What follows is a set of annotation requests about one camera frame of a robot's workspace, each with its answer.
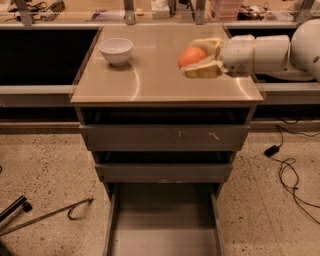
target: cabinet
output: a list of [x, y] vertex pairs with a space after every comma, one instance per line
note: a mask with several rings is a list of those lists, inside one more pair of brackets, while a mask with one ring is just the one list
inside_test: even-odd
[[119, 35], [130, 62], [114, 68], [96, 46], [71, 100], [111, 200], [105, 254], [222, 255], [215, 200], [263, 98], [248, 77], [179, 73], [181, 49], [225, 36], [218, 25], [105, 26], [99, 40]]

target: beige countertop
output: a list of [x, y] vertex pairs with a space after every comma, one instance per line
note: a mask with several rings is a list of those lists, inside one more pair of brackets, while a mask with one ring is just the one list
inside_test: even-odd
[[[99, 52], [104, 39], [125, 37], [134, 48], [128, 63], [110, 65]], [[189, 79], [178, 57], [193, 39], [227, 39], [221, 25], [193, 24], [104, 26], [72, 96], [75, 105], [137, 103], [257, 103], [263, 98], [250, 77]]]

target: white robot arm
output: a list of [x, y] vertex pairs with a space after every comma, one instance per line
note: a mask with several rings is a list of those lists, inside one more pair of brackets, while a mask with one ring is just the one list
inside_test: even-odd
[[231, 74], [266, 74], [292, 81], [320, 82], [320, 19], [309, 20], [294, 33], [254, 38], [235, 36], [221, 49]]

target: floor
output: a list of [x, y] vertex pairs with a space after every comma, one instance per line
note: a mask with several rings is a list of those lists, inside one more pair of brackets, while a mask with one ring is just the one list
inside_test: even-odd
[[[277, 123], [295, 132], [314, 134], [320, 130], [317, 121]], [[300, 176], [297, 195], [320, 205], [320, 136], [287, 132], [283, 136], [284, 143], [274, 157], [296, 159], [294, 168]], [[306, 216], [282, 187], [280, 163], [263, 154], [280, 142], [275, 122], [255, 122], [236, 156], [234, 169], [218, 198], [225, 256], [320, 255], [320, 225]], [[74, 210], [72, 216], [77, 220], [69, 220], [64, 211], [0, 237], [12, 255], [102, 255], [110, 203], [75, 126], [1, 126], [0, 145], [0, 211], [21, 195], [33, 206], [28, 213], [16, 210], [0, 223], [0, 232], [94, 198], [90, 205]], [[290, 184], [294, 180], [289, 170], [285, 180]], [[320, 220], [319, 208], [308, 210]]]

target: drawer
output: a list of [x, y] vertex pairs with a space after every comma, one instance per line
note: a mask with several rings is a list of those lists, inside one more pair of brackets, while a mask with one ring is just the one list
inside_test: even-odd
[[248, 125], [81, 125], [90, 151], [239, 151]]
[[223, 255], [211, 184], [116, 184], [108, 256]]
[[104, 182], [219, 182], [227, 181], [231, 164], [96, 164]]
[[104, 182], [225, 182], [235, 153], [95, 152], [96, 170]]

